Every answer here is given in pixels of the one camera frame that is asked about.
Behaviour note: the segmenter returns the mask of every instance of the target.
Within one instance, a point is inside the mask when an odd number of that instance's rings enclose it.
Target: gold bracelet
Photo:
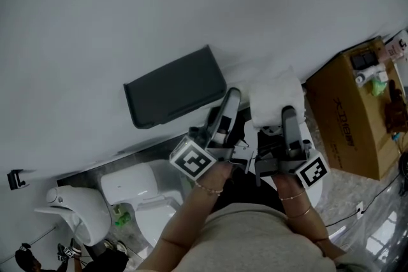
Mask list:
[[[194,181],[194,182],[195,182],[195,184],[196,184],[197,187],[199,187],[199,188],[205,190],[209,195],[217,195],[217,196],[220,196],[221,193],[224,191],[224,189],[221,189],[221,190],[208,189],[208,188],[206,188],[206,187],[200,185],[197,181]]]
[[[299,196],[303,195],[305,192],[306,192],[306,190],[304,190],[303,192],[301,192],[299,195],[291,196],[291,197],[288,197],[288,198],[279,198],[279,199],[280,199],[281,201],[287,201],[288,199],[294,199],[294,198],[296,198],[296,197],[299,197]]]
[[[300,217],[308,214],[311,209],[312,209],[312,206],[310,205],[310,207],[307,209],[307,211],[305,213],[303,213],[301,215],[298,215],[297,217],[291,217],[291,218],[288,217],[288,219],[293,220],[294,218],[300,218]]]

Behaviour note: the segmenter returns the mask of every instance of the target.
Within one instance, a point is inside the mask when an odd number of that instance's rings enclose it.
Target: human arm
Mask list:
[[[216,163],[200,178],[199,183],[207,189],[221,190],[230,173],[231,164]],[[195,186],[167,223],[152,253],[138,269],[172,271],[196,241],[217,199],[217,194],[209,194]]]
[[[82,272],[82,265],[79,256],[74,256],[74,271],[75,272]]]
[[[317,211],[312,207],[305,189],[298,181],[288,175],[273,177],[282,201],[288,226],[294,233],[305,236],[315,243],[332,260],[345,254],[330,240],[327,228]]]

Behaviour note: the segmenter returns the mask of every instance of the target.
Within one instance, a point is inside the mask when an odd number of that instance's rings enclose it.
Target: beige shirt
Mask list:
[[[196,243],[174,271],[373,271],[351,254],[323,257],[307,238],[293,233],[286,216],[267,206],[235,203],[211,214]]]

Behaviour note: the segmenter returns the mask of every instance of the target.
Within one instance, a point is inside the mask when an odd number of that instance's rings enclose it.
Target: white paper towel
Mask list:
[[[268,76],[263,74],[249,87],[249,105],[255,127],[282,125],[282,109],[296,109],[299,124],[305,121],[305,98],[302,85],[292,67]]]

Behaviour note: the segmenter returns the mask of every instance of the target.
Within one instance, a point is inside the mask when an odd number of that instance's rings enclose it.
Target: black cable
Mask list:
[[[370,207],[370,205],[375,201],[375,199],[376,199],[377,197],[379,197],[386,189],[388,189],[388,187],[391,186],[391,185],[393,184],[393,182],[394,182],[395,180],[397,180],[397,178],[398,178],[399,176],[400,176],[400,173],[398,173],[398,174],[396,175],[396,177],[388,184],[387,187],[385,187],[382,191],[380,191],[380,193],[378,193],[377,195],[375,195],[374,198],[371,200],[370,204],[367,205],[367,207],[365,208],[365,210],[363,210],[363,211],[361,212],[361,214],[364,214],[364,213],[368,210],[368,208]],[[357,213],[359,213],[359,212],[360,212],[360,209],[358,209],[357,212],[354,212],[352,215],[349,215],[349,216],[346,217],[346,218],[343,218],[343,219],[341,219],[341,220],[339,220],[339,221],[337,221],[337,222],[335,222],[335,223],[333,223],[333,224],[326,225],[326,228],[331,227],[331,226],[333,226],[333,225],[335,225],[335,224],[338,224],[339,222],[345,221],[345,220],[347,220],[348,218],[351,218],[351,217],[355,216],[355,215],[356,215]]]
[[[337,222],[335,222],[335,223],[333,223],[333,224],[326,225],[326,228],[329,228],[329,227],[331,227],[332,225],[338,224],[339,222],[345,221],[345,220],[347,220],[348,218],[351,218],[351,217],[355,216],[358,212],[360,212],[360,209],[358,209],[358,211],[357,211],[357,212],[354,212],[352,215],[349,215],[347,218],[343,218],[343,219],[341,219],[341,220],[339,220],[339,221],[337,221]]]
[[[41,237],[39,237],[37,240],[34,240],[32,243],[30,243],[30,246],[33,246],[37,241],[43,239],[46,235],[48,235],[49,233],[51,233],[52,231],[54,231],[57,227],[52,228],[51,230],[48,230],[47,233],[43,234]],[[13,254],[12,256],[10,256],[9,258],[5,259],[4,261],[0,262],[0,265],[4,264],[5,262],[8,262],[9,260],[11,260],[12,258],[15,257],[15,254]]]

